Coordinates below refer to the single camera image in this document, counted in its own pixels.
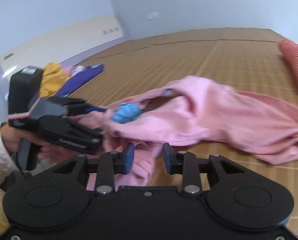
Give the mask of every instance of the white label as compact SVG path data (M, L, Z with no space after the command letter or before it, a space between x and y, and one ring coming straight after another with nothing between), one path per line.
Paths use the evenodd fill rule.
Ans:
M26 67L21 73L32 75L36 71L36 68Z

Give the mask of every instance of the white light switch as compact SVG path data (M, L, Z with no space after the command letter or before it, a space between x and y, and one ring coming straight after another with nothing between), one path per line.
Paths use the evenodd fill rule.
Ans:
M148 20L153 20L153 19L156 19L158 17L159 17L159 13L157 13L157 12L147 14L147 19Z

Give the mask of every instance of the wall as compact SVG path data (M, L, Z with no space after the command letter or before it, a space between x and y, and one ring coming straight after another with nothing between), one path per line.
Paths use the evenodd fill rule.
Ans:
M298 0L111 0L132 39L188 29L273 29L298 42ZM160 17L151 21L148 13Z
M53 29L112 13L110 0L0 0L0 55ZM0 96L0 121L5 118Z

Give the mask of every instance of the bamboo mat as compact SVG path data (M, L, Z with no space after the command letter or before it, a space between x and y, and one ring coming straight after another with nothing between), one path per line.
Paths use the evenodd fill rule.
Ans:
M187 75L211 78L238 90L274 96L298 106L298 92L288 65L278 50L283 37L265 29L224 28L190 30L127 41L95 54L80 65L105 64L105 72L72 94L94 105L107 105L141 94ZM295 208L288 228L298 234L298 161L266 165L226 144L201 142L185 148L207 158L221 154L270 178L293 194ZM209 185L202 175L204 189ZM181 176L169 176L162 160L152 185L180 185Z

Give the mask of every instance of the person's arm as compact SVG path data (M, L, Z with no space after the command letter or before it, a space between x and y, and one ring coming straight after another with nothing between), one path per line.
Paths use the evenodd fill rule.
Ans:
M18 169L11 159L10 153L18 151L22 138L37 145L49 145L49 143L40 140L28 131L15 129L7 123L0 123L0 184L12 171Z

